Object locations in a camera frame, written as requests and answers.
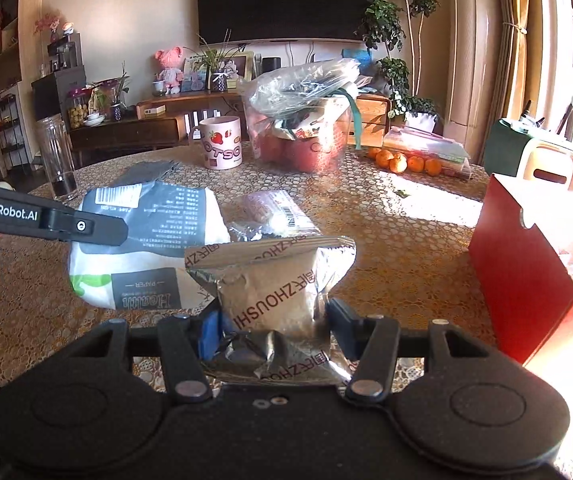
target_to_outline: picture frame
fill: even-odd
[[[244,78],[251,80],[253,70],[253,53],[249,50],[239,52],[231,59],[225,62],[222,67],[223,72],[227,74],[226,87],[228,89],[237,88],[237,80]],[[208,89],[211,90],[211,81],[208,82]]]
[[[198,67],[198,57],[187,57],[184,60],[184,70],[180,92],[199,92],[206,90],[208,70],[205,66]]]

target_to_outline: open cardboard box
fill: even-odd
[[[499,348],[569,404],[573,460],[573,193],[494,174],[469,252]]]

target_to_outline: pink teddy bear figurine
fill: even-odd
[[[182,70],[180,70],[182,49],[176,46],[170,50],[158,50],[155,53],[155,59],[162,65],[160,80],[164,81],[167,94],[179,94],[183,78]]]

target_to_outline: clear water bottle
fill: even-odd
[[[38,121],[38,141],[44,172],[56,200],[68,202],[78,195],[78,183],[69,136],[60,114]]]

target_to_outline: tangerine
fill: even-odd
[[[375,159],[375,156],[382,151],[382,148],[369,148],[367,157]]]
[[[438,176],[442,171],[442,162],[437,158],[430,158],[424,163],[424,171],[430,176]]]
[[[404,154],[400,152],[393,153],[393,158],[389,160],[389,169],[393,173],[402,173],[406,170],[407,162]]]
[[[375,163],[380,166],[380,168],[389,169],[389,160],[393,158],[393,153],[389,150],[380,150],[377,155],[375,155]]]
[[[410,156],[407,160],[407,166],[409,169],[415,173],[420,173],[420,171],[424,170],[424,159],[421,156]]]

